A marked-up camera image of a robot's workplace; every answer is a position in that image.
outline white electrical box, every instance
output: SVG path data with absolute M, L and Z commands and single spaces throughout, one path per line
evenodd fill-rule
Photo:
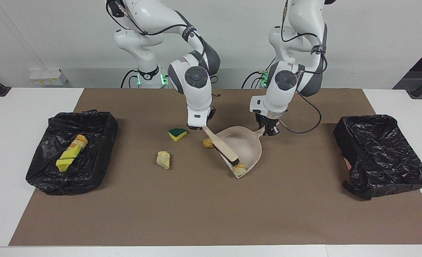
M 67 82 L 61 70 L 33 70 L 30 80 L 37 86 L 64 86 Z

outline dustpan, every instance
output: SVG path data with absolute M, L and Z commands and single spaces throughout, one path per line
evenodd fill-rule
M 216 135 L 233 151 L 235 151 L 236 154 L 238 154 L 240 162 L 247 168 L 247 172 L 249 172 L 255 167 L 255 164 L 257 164 L 258 160 L 262 156 L 262 144 L 260 143 L 260 137 L 263 136 L 264 132 L 264 127 L 253 132 L 246 127 L 235 126 L 222 130 Z M 228 160 L 224 156 L 222 156 L 222 158 L 229 168 L 232 169 L 232 165 L 228 162 Z

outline gray circular joint cap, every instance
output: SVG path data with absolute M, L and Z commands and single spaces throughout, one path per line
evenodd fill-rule
M 278 88 L 287 91 L 296 86 L 298 80 L 295 74 L 288 70 L 281 70 L 274 77 L 274 81 L 278 85 Z
M 199 66 L 191 67 L 185 72 L 185 81 L 195 88 L 203 88 L 208 83 L 208 73 Z

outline green and yellow sponge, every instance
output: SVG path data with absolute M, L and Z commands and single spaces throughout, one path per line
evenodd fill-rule
M 179 139 L 183 138 L 185 135 L 187 135 L 187 130 L 183 128 L 173 128 L 172 130 L 168 131 L 168 134 L 170 134 L 170 137 L 177 142 Z

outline black trash bag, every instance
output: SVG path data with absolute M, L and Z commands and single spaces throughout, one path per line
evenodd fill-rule
M 49 195 L 79 194 L 97 188 L 106 174 L 117 129 L 117 121 L 109 112 L 57 114 L 49 119 L 26 181 Z M 67 171 L 60 172 L 55 162 L 79 134 L 89 143 Z
M 422 162 L 393 117 L 342 117 L 333 134 L 352 167 L 349 192 L 371 200 L 422 188 Z

